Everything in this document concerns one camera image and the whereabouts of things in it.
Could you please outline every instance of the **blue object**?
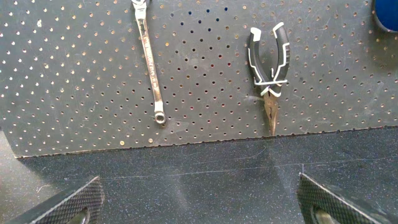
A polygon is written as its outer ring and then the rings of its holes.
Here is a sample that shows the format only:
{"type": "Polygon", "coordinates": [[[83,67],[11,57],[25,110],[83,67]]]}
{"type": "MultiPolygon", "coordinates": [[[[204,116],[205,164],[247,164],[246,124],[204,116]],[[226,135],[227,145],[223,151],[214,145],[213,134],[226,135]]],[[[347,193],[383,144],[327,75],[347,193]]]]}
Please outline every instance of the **blue object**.
{"type": "Polygon", "coordinates": [[[398,0],[374,0],[374,10],[382,29],[398,32],[398,0]]]}

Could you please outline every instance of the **wrench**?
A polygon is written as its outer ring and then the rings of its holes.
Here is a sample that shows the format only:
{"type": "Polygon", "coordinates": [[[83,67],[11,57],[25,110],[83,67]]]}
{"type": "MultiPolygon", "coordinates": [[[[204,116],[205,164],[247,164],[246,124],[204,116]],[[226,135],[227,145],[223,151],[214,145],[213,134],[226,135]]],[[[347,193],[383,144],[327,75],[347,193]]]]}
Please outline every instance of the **wrench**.
{"type": "Polygon", "coordinates": [[[166,117],[163,110],[162,95],[160,94],[159,82],[157,81],[154,56],[150,47],[148,27],[146,20],[147,0],[131,0],[134,9],[136,10],[136,21],[141,35],[142,46],[144,48],[145,59],[147,61],[148,72],[150,76],[150,84],[154,92],[155,99],[155,121],[158,124],[166,122],[166,117]]]}

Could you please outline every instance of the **speckled black countertop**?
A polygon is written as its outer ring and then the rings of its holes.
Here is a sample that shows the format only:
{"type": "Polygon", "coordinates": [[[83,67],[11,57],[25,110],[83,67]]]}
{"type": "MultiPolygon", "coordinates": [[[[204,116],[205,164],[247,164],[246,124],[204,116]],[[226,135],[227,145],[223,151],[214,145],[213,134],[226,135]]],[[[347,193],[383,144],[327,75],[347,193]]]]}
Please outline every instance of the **speckled black countertop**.
{"type": "Polygon", "coordinates": [[[398,214],[398,129],[15,159],[0,135],[0,223],[99,175],[100,223],[302,223],[303,170],[398,214]]]}

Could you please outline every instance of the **black pliers grip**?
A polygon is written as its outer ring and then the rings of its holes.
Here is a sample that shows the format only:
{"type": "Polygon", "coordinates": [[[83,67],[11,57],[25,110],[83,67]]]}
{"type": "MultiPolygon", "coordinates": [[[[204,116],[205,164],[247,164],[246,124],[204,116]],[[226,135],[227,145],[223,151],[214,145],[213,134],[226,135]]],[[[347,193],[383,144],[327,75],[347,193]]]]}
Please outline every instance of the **black pliers grip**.
{"type": "Polygon", "coordinates": [[[255,27],[250,29],[249,63],[254,74],[254,84],[261,87],[261,96],[269,91],[274,96],[279,97],[282,84],[287,82],[285,77],[289,69],[290,47],[283,25],[284,23],[280,22],[273,28],[278,46],[278,66],[276,72],[272,68],[271,72],[268,73],[262,69],[259,59],[261,30],[255,27]]]}

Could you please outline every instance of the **gray perforated board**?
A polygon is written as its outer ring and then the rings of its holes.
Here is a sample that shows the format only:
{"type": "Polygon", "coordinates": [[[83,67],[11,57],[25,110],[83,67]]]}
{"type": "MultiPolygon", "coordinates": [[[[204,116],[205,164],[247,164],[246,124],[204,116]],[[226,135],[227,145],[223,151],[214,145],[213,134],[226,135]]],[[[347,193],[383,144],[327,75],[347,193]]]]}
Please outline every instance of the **gray perforated board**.
{"type": "Polygon", "coordinates": [[[277,134],[398,124],[398,37],[367,1],[153,0],[164,127],[130,1],[1,4],[0,125],[16,156],[268,136],[246,43],[260,28],[269,66],[279,21],[291,61],[277,134]]]}

